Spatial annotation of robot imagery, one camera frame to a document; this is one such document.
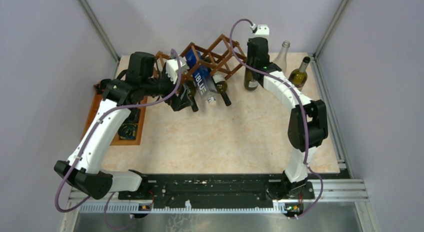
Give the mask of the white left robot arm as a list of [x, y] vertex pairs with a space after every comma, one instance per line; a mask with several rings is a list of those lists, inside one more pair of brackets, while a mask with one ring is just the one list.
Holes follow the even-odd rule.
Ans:
[[186, 61], [173, 54], [154, 76], [156, 63], [153, 54], [135, 52], [130, 55], [127, 69], [107, 81], [97, 113], [81, 142], [68, 159], [58, 160], [54, 165], [63, 183], [94, 199], [121, 191], [130, 191], [138, 199], [148, 196], [150, 185], [143, 181], [140, 172], [105, 171], [101, 166], [121, 125], [133, 110], [146, 106], [141, 103], [145, 97], [160, 97], [175, 111], [188, 101], [186, 95], [176, 94], [183, 74], [189, 69]]

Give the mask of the dark green labelled wine bottle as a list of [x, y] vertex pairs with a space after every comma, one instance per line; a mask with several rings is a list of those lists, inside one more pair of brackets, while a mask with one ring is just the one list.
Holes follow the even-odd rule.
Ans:
[[244, 88], [248, 91], [255, 90], [259, 85], [257, 81], [256, 72], [252, 71], [251, 69], [247, 67], [245, 68], [243, 85], [244, 85]]

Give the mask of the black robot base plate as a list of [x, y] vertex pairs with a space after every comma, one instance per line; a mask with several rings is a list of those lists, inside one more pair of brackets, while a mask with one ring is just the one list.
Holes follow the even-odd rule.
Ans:
[[270, 208], [274, 200], [314, 199], [311, 182], [291, 184], [282, 173], [147, 174], [137, 191], [121, 191], [120, 200], [151, 200], [153, 207], [195, 209]]

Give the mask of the olive green wine bottle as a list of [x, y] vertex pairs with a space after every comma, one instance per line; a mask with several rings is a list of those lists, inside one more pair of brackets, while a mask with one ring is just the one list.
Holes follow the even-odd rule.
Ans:
[[300, 66], [297, 69], [294, 69], [290, 75], [288, 80], [299, 90], [301, 91], [308, 79], [308, 74], [306, 69], [311, 61], [309, 56], [303, 58]]

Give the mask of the blue square vodka bottle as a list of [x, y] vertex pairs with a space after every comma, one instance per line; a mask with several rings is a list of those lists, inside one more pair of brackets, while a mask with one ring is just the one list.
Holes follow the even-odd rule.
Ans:
[[[189, 50], [185, 55], [185, 58], [189, 68], [194, 68], [197, 63], [194, 50]], [[200, 65], [193, 72], [192, 77], [194, 78], [194, 83], [198, 89], [200, 97], [209, 104], [214, 104], [216, 102], [216, 94], [218, 92], [208, 68], [204, 65]]]

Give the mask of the clear glass wine bottle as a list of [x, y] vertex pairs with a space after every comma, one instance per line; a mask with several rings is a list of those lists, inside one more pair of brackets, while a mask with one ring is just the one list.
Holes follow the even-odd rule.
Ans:
[[273, 60], [273, 63], [277, 65], [284, 74], [287, 71], [287, 54], [290, 46], [290, 41], [283, 41], [278, 55]]

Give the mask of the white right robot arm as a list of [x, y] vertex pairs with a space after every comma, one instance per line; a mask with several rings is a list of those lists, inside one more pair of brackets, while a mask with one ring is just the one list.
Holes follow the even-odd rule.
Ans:
[[287, 136], [292, 152], [282, 174], [281, 190], [284, 196], [294, 198], [307, 182], [309, 163], [317, 148], [328, 137], [326, 104], [302, 93], [281, 68], [271, 62], [266, 38], [248, 40], [247, 65], [253, 78], [275, 95], [289, 112]]

